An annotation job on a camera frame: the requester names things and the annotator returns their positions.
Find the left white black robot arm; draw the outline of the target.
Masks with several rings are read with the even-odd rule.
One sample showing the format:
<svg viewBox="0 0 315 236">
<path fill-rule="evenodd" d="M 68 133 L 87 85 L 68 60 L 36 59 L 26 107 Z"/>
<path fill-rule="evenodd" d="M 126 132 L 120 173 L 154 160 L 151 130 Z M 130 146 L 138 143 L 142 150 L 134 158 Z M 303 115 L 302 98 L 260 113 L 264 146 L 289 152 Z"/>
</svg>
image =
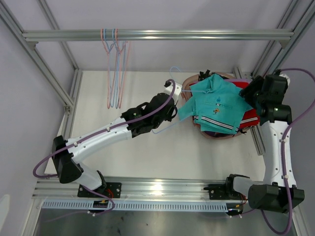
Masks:
<svg viewBox="0 0 315 236">
<path fill-rule="evenodd" d="M 89 189 L 95 197 L 106 191 L 106 182 L 100 171 L 92 170 L 83 160 L 93 153 L 120 141 L 135 138 L 158 128 L 163 121 L 171 121 L 177 114 L 178 95 L 158 93 L 150 102 L 130 108 L 120 117 L 82 137 L 53 140 L 52 160 L 61 184 L 76 182 Z"/>
</svg>

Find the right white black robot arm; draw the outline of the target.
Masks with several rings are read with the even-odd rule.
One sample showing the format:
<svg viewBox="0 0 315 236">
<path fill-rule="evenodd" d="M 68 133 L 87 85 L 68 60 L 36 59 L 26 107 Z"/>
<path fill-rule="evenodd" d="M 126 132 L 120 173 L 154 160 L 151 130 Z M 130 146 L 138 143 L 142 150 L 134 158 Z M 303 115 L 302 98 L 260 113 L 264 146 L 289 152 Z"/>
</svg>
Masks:
<svg viewBox="0 0 315 236">
<path fill-rule="evenodd" d="M 303 202 L 305 193 L 297 188 L 290 157 L 291 108 L 283 104 L 289 86 L 285 74 L 257 76 L 239 95 L 251 105 L 260 118 L 260 129 L 265 147 L 265 174 L 262 184 L 249 177 L 231 174 L 224 194 L 235 199 L 247 197 L 253 209 L 288 213 Z"/>
</svg>

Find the lilac trousers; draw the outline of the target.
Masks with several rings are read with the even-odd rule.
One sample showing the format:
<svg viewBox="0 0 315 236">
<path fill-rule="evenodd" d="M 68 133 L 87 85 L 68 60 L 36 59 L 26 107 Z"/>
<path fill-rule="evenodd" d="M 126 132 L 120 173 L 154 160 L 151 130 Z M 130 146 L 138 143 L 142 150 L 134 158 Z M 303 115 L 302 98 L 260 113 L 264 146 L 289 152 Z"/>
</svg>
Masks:
<svg viewBox="0 0 315 236">
<path fill-rule="evenodd" d="M 249 81 L 245 79 L 226 79 L 226 81 L 233 83 L 235 86 L 244 89 L 248 86 Z M 255 109 L 251 109 L 244 113 L 243 119 L 240 122 L 238 132 L 236 134 L 223 134 L 219 132 L 202 132 L 203 136 L 212 139 L 229 139 L 235 136 L 246 134 L 246 132 L 253 126 L 259 123 L 259 117 L 256 115 Z"/>
</svg>

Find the light blue wire hanger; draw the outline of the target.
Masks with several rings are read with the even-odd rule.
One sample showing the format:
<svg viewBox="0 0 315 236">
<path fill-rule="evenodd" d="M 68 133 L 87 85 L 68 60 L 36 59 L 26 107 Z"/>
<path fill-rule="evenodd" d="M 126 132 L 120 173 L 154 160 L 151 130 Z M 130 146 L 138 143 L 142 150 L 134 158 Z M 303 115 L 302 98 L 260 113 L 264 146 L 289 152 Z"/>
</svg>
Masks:
<svg viewBox="0 0 315 236">
<path fill-rule="evenodd" d="M 113 36 L 112 36 L 113 30 L 111 30 L 110 33 L 111 33 L 110 35 L 111 35 L 111 37 L 112 37 L 112 43 L 111 43 L 111 44 L 114 45 L 114 43 L 113 43 L 114 39 L 113 39 Z M 107 29 L 106 29 L 106 40 L 107 40 L 108 44 L 111 45 L 111 44 L 109 43 L 109 40 L 107 39 Z M 112 56 L 113 54 L 116 55 L 116 50 L 115 50 L 115 47 L 114 47 L 114 46 L 113 46 L 112 51 L 111 51 L 111 56 Z M 110 71 L 111 71 L 111 83 L 112 83 L 112 81 L 113 81 L 113 75 L 114 75 L 114 71 L 115 71 L 115 64 L 114 64 L 114 69 L 113 69 L 113 70 L 111 69 L 111 65 L 110 65 Z"/>
</svg>

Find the salmon pink wire hanger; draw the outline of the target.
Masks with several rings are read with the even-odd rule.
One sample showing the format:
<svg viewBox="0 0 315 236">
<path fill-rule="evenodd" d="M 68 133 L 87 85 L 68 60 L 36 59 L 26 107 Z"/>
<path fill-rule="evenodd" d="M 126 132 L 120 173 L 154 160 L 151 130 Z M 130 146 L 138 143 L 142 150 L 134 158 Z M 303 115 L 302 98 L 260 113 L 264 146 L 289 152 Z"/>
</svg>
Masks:
<svg viewBox="0 0 315 236">
<path fill-rule="evenodd" d="M 120 41 L 118 37 L 118 30 L 115 29 L 115 45 L 116 45 L 116 76 L 118 81 L 116 83 L 116 100 L 115 108 L 120 109 L 123 102 L 123 95 L 126 83 L 126 69 L 128 65 L 128 59 L 130 54 L 130 42 L 129 41 Z"/>
</svg>

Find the teal trousers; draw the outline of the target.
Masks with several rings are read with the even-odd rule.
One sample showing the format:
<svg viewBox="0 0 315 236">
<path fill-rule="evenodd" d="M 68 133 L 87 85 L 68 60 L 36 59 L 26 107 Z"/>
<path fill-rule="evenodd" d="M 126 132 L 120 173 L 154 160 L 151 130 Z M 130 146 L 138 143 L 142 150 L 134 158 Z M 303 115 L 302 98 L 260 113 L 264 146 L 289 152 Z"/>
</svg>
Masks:
<svg viewBox="0 0 315 236">
<path fill-rule="evenodd" d="M 191 86 L 192 97 L 178 109 L 178 117 L 184 120 L 192 116 L 203 132 L 236 134 L 245 112 L 252 109 L 240 91 L 214 74 Z"/>
</svg>

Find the red trousers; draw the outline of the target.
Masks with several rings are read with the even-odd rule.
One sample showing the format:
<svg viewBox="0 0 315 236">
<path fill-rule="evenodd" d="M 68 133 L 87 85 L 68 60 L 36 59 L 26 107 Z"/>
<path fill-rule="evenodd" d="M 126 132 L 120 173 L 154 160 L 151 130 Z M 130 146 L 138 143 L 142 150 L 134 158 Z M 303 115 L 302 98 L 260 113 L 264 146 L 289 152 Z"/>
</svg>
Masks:
<svg viewBox="0 0 315 236">
<path fill-rule="evenodd" d="M 246 88 L 249 83 L 245 81 L 232 82 L 236 87 L 241 89 Z M 248 110 L 244 113 L 244 116 L 240 122 L 239 130 L 245 131 L 246 129 L 258 125 L 260 122 L 259 116 L 256 114 L 255 109 Z"/>
</svg>

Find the black white patterned trousers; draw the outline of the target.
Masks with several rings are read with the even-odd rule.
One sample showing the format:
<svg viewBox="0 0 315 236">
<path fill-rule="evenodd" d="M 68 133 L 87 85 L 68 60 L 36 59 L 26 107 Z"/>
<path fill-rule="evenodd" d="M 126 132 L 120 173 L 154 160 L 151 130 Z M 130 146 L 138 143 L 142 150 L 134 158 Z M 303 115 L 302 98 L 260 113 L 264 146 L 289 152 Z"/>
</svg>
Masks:
<svg viewBox="0 0 315 236">
<path fill-rule="evenodd" d="M 200 71 L 199 75 L 198 75 L 198 81 L 203 81 L 203 80 L 211 77 L 214 74 L 215 74 L 215 72 L 208 70 L 208 69 L 205 72 Z"/>
</svg>

